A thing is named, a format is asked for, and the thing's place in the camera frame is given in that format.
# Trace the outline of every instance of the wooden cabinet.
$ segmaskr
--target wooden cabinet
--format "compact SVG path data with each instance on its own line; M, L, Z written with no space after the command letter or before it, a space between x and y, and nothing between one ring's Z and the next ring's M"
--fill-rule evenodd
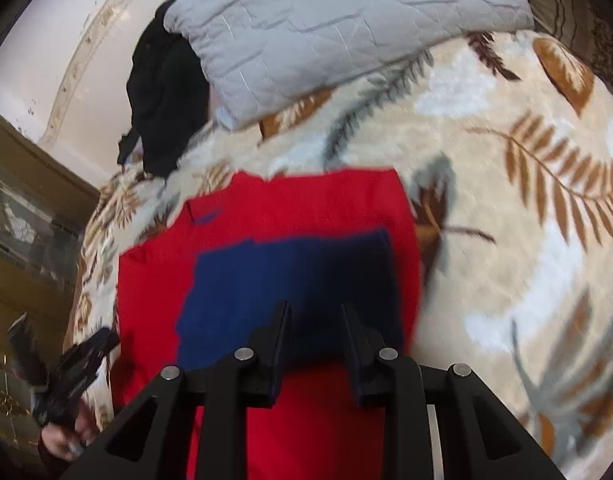
M73 303L82 234L98 192L0 117L0 440L27 472L40 470L30 393L16 377L6 332L29 313L51 363Z

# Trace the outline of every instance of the floral bedspread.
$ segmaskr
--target floral bedspread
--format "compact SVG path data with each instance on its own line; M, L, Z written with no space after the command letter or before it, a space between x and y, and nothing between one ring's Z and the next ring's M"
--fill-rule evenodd
M65 345L117 325L120 253L188 198L237 170L341 166L393 167L410 195L425 285L410 354L467 362L569 479L598 479L613 460L613 97L534 32L446 41L241 132L209 123L166 182L126 166L87 228ZM116 357L86 394L101 427Z

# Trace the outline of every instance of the red cloth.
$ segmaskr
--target red cloth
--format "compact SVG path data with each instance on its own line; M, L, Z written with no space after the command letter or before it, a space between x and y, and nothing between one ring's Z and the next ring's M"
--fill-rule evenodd
M265 182L238 173L221 192L187 202L175 224L120 258L122 354L112 370L123 406L175 361L175 323L199 253L253 239L339 237L388 230L402 298L405 348L419 302L419 252L410 205L395 171L346 170ZM199 410L198 423L201 420ZM355 406L342 364L286 375L271 410L248 410L249 478L376 479L383 414ZM189 477L194 474L192 442Z

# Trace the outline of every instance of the black tool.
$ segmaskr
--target black tool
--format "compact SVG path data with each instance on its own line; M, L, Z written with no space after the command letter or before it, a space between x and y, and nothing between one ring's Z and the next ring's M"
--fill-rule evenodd
M36 349L35 337L26 314L8 331L13 356L31 390L32 414L42 427L53 422L73 429L77 405L97 377L103 359L120 343L108 327L99 329L83 343L71 347L48 371Z
M205 406L196 480L246 480L246 409L270 408L280 390L290 310L214 366L164 368L61 480L183 480L197 406ZM385 408L383 480L432 480L427 404L434 404L447 480L563 480L487 386L464 364L420 367L386 348L343 307L346 364L361 406Z

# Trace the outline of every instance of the black metal frame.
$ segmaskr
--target black metal frame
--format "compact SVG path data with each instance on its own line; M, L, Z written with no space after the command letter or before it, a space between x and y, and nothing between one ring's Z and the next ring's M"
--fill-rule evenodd
M246 409L270 408L282 381L290 311L215 366L167 367L61 480L183 480L197 406L205 406L196 480L246 479ZM385 408L383 480L431 480L427 404L436 407L447 480L562 480L535 440L466 365L418 366L343 308L345 362L361 406Z

